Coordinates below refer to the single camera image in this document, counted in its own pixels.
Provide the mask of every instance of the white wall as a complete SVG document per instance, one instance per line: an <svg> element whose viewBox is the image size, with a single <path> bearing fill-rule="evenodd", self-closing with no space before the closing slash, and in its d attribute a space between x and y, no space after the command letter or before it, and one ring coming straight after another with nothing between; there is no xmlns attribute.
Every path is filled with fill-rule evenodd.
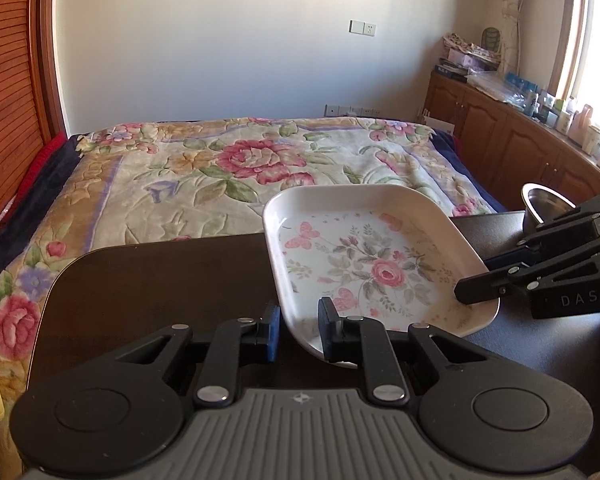
<svg viewBox="0 0 600 480"><path fill-rule="evenodd" d="M68 130L318 117L325 104L413 119L440 37L479 42L487 1L56 0ZM349 34L352 19L376 36Z"/></svg>
<svg viewBox="0 0 600 480"><path fill-rule="evenodd" d="M554 70L564 0L525 0L520 34L520 75L547 88Z"/></svg>

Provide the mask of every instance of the metal bowl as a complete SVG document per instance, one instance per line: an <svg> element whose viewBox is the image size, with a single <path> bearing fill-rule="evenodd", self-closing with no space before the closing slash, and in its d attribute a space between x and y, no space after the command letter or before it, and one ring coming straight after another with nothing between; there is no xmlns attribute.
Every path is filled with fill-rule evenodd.
<svg viewBox="0 0 600 480"><path fill-rule="evenodd" d="M539 224L554 220L575 208L575 204L560 193L540 184L525 184L522 187L522 200L526 208L522 222L525 234L535 232Z"/></svg>

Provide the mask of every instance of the power outlet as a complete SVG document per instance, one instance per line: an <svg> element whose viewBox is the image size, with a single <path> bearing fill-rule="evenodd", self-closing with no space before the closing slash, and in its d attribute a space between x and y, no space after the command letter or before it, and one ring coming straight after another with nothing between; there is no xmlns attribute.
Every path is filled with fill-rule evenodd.
<svg viewBox="0 0 600 480"><path fill-rule="evenodd" d="M338 116L338 105L326 105L324 107L325 117L337 117Z"/></svg>
<svg viewBox="0 0 600 480"><path fill-rule="evenodd" d="M365 22L357 22L356 20L351 20L349 22L349 32L352 32L353 34L364 34Z"/></svg>
<svg viewBox="0 0 600 480"><path fill-rule="evenodd" d="M375 36L376 26L373 23L365 23L365 30L363 32L365 36Z"/></svg>

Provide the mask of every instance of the black table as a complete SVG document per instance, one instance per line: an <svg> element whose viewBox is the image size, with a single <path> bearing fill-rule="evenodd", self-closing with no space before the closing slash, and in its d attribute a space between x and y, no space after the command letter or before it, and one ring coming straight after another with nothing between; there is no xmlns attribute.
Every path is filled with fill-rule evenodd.
<svg viewBox="0 0 600 480"><path fill-rule="evenodd" d="M454 223L486 258L520 240L522 217L515 212L455 218ZM257 317L275 297L263 234L94 251L55 282L29 380L173 323L208 332L227 319ZM593 408L595 427L576 465L586 474L600 470L600 314L534 320L524 303L505 298L496 319L467 339L578 389ZM317 360L283 328L277 362L245 367L241 381L292 389L351 387L358 384L358 372Z"/></svg>

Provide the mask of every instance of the white plastic tray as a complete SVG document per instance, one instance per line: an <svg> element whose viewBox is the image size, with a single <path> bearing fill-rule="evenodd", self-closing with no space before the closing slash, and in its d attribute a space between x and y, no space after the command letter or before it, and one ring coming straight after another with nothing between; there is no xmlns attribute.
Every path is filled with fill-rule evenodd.
<svg viewBox="0 0 600 480"><path fill-rule="evenodd" d="M304 186L264 208L278 299L298 342L322 358L317 305L406 331L427 322L458 336L487 326L499 300L465 306L459 279L487 268L429 198L402 186Z"/></svg>

